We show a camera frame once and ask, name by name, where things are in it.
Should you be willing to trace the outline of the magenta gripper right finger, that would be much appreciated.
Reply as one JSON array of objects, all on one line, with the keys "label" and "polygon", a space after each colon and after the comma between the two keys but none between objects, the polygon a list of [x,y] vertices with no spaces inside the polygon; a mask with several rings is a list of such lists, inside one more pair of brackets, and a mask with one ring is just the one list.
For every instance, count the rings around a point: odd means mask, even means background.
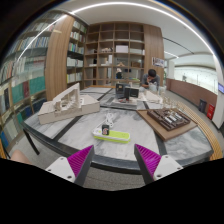
[{"label": "magenta gripper right finger", "polygon": [[139,144],[134,145],[134,155],[145,184],[150,184],[182,169],[182,166],[169,155],[161,156]]}]

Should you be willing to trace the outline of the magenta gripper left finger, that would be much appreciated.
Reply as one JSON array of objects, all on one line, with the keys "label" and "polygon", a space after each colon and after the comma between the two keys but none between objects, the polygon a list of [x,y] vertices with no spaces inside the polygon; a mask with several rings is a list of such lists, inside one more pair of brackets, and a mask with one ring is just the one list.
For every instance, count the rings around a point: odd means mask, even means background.
[{"label": "magenta gripper left finger", "polygon": [[68,158],[59,157],[46,168],[46,171],[75,183],[78,186],[82,186],[94,155],[94,146],[90,145]]}]

